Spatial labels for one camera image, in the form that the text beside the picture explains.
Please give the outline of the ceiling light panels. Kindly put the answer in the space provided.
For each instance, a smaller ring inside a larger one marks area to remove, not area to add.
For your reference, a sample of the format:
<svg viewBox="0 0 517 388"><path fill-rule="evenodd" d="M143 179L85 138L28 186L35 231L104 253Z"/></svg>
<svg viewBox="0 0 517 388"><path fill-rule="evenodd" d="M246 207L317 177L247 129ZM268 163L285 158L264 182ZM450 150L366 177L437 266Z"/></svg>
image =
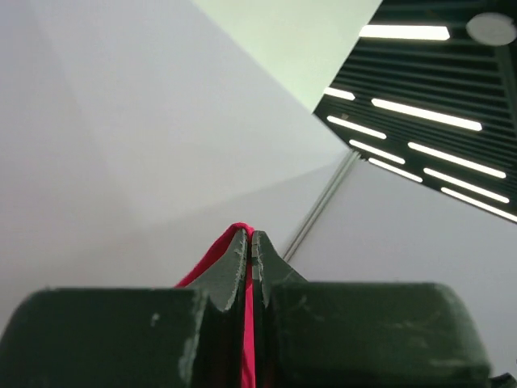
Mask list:
<svg viewBox="0 0 517 388"><path fill-rule="evenodd" d="M515 221L515 2L383 1L314 113L367 161Z"/></svg>

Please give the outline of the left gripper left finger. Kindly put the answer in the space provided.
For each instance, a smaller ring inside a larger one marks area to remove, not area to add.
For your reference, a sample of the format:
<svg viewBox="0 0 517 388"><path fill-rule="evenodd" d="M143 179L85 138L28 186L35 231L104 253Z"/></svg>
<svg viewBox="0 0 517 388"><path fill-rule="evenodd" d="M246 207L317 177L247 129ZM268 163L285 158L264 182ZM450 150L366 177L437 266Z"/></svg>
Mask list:
<svg viewBox="0 0 517 388"><path fill-rule="evenodd" d="M247 233L174 288L43 289L1 338L4 387L238 387Z"/></svg>

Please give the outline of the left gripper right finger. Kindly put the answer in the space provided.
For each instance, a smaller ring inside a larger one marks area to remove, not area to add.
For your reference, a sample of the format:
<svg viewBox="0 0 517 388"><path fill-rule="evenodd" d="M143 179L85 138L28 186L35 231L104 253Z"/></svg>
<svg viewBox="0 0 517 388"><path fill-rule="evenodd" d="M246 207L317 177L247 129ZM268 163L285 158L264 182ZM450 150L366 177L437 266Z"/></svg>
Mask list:
<svg viewBox="0 0 517 388"><path fill-rule="evenodd" d="M257 231L250 257L259 387L487 387L464 303L436 283L306 280Z"/></svg>

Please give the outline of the right aluminium frame post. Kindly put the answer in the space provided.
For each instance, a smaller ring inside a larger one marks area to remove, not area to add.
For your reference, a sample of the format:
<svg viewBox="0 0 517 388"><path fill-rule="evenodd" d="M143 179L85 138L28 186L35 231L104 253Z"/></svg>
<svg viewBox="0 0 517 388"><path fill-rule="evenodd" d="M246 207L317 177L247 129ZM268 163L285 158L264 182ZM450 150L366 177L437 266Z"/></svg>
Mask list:
<svg viewBox="0 0 517 388"><path fill-rule="evenodd" d="M347 177L348 172L358 160L359 153L357 151L350 151L343 157L327 185L323 188L320 196L317 198L307 216L297 228L296 233L292 237L287 248L284 250L282 257L285 262L289 262L296 254L297 249L303 243L305 237L311 231L313 225Z"/></svg>

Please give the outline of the crimson red polo shirt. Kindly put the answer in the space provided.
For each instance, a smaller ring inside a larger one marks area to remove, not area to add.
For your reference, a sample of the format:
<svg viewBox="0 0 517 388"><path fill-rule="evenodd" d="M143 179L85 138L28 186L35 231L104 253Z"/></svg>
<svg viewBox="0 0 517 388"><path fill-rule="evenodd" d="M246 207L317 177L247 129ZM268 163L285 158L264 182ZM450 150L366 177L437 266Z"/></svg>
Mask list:
<svg viewBox="0 0 517 388"><path fill-rule="evenodd" d="M221 280L209 281L208 287L216 289L222 285L225 274L229 270L223 269L221 263L229 257L229 248L237 234L243 234L245 243L237 247L237 261L244 259L246 277L244 282L244 299L242 303L241 350L240 350L240 381L239 387L256 387L255 350L254 350L254 294L252 282L252 269L250 263L250 247L254 228L246 223L232 224L208 249L196 266L175 286L176 288L194 285L201 280L207 280L207 275L216 274Z"/></svg>

